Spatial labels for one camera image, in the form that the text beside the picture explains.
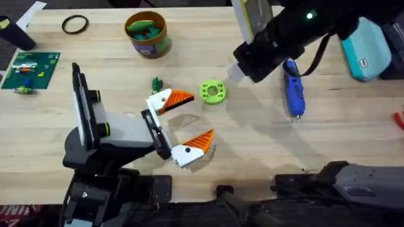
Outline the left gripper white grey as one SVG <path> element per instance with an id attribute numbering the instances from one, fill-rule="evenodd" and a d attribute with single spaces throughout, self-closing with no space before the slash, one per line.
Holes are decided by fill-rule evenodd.
<path id="1" fill-rule="evenodd" d="M 194 100 L 192 93 L 167 88 L 146 100 L 157 115 Z M 170 157 L 181 168 L 202 158 L 213 140 L 210 129 L 182 144 L 170 148 L 168 139 L 157 129 L 149 110 L 141 111 L 142 117 L 130 117 L 106 112 L 104 106 L 93 107 L 94 123 L 82 119 L 82 108 L 76 108 L 78 126 L 67 136 L 63 166 L 82 173 L 106 175 L 120 167 L 157 152 L 159 157 Z"/>

